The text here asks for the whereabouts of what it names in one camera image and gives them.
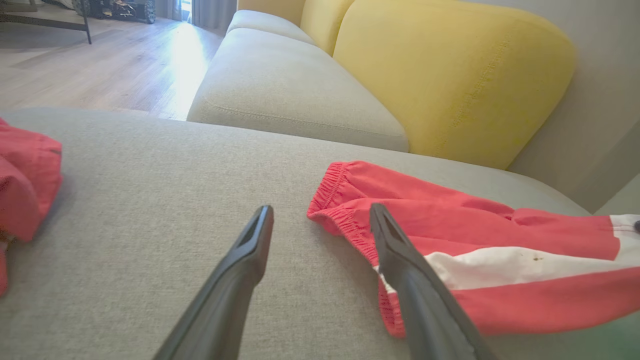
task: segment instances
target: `grey curtain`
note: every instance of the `grey curtain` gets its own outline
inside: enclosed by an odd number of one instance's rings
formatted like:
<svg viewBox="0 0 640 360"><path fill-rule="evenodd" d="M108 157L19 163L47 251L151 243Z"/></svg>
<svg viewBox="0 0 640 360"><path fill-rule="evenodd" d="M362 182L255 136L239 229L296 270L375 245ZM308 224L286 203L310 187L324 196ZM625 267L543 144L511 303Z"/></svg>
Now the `grey curtain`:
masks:
<svg viewBox="0 0 640 360"><path fill-rule="evenodd" d="M156 0L156 16L178 21L187 20L182 18L182 0Z"/></svg>
<svg viewBox="0 0 640 360"><path fill-rule="evenodd" d="M192 23L201 28L227 30L237 8L237 0L191 0Z"/></svg>

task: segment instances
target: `red garment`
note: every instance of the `red garment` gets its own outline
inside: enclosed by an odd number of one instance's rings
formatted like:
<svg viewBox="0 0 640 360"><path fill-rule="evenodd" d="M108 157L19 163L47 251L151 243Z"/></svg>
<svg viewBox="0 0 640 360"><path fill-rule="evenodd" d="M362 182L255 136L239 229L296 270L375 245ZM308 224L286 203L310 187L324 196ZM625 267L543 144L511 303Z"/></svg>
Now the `red garment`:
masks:
<svg viewBox="0 0 640 360"><path fill-rule="evenodd" d="M640 309L640 215L570 217L511 209L355 161L329 166L307 216L344 235L377 271L369 208L380 202L484 334L591 327ZM404 336L396 291L380 313Z"/></svg>
<svg viewBox="0 0 640 360"><path fill-rule="evenodd" d="M5 236L31 241L62 182L61 154L57 141L0 119L0 231ZM6 260L0 248L0 295L6 287Z"/></svg>

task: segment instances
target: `grey seat cushion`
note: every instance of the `grey seat cushion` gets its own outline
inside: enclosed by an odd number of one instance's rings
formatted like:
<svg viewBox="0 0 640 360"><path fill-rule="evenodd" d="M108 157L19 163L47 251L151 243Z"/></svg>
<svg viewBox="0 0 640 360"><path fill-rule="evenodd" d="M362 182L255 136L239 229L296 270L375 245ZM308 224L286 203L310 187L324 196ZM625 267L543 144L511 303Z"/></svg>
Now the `grey seat cushion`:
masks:
<svg viewBox="0 0 640 360"><path fill-rule="evenodd" d="M254 29L227 34L188 121L408 150L402 125L331 56Z"/></svg>
<svg viewBox="0 0 640 360"><path fill-rule="evenodd" d="M293 22L270 13L255 12L253 10L238 10L234 14L227 33L233 29L246 28L266 31L315 45L316 43L302 29Z"/></svg>
<svg viewBox="0 0 640 360"><path fill-rule="evenodd" d="M402 152L122 113L0 116L59 140L65 176L36 239L9 248L3 360L152 359L263 204L275 225L239 358L408 359L380 319L375 272L305 216L333 161L370 161L513 207L587 214L527 177ZM501 359L622 359L612 354L633 354L639 323L629 316L490 344Z"/></svg>

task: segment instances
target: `black round object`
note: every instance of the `black round object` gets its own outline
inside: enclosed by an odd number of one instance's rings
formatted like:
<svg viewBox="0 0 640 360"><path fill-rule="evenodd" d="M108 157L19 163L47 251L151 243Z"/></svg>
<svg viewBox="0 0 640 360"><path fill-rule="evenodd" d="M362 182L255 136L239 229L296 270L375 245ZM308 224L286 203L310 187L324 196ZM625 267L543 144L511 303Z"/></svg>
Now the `black round object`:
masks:
<svg viewBox="0 0 640 360"><path fill-rule="evenodd" d="M147 24L156 22L156 0L147 0L145 3L145 20Z"/></svg>
<svg viewBox="0 0 640 360"><path fill-rule="evenodd" d="M82 16L82 2L84 1L84 10L87 16L91 16L91 2L89 0L72 0L74 4L74 10L80 16Z"/></svg>

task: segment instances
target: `sofa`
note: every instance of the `sofa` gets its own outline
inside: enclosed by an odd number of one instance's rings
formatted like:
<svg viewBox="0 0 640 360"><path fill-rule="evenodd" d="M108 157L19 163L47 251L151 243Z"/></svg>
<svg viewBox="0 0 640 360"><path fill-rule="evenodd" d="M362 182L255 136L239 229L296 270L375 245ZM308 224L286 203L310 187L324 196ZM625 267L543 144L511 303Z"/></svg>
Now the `sofa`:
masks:
<svg viewBox="0 0 640 360"><path fill-rule="evenodd" d="M240 359L408 359L378 276L305 216L328 165L363 160L512 207L588 215L518 174L405 152L88 110L0 112L63 145L64 181L31 243L8 249L2 359L151 359L255 209L275 224ZM638 315L488 341L500 359L632 359Z"/></svg>
<svg viewBox="0 0 640 360"><path fill-rule="evenodd" d="M306 0L297 26L274 15L290 2L239 3L189 121L504 169L575 67L567 37L521 10Z"/></svg>

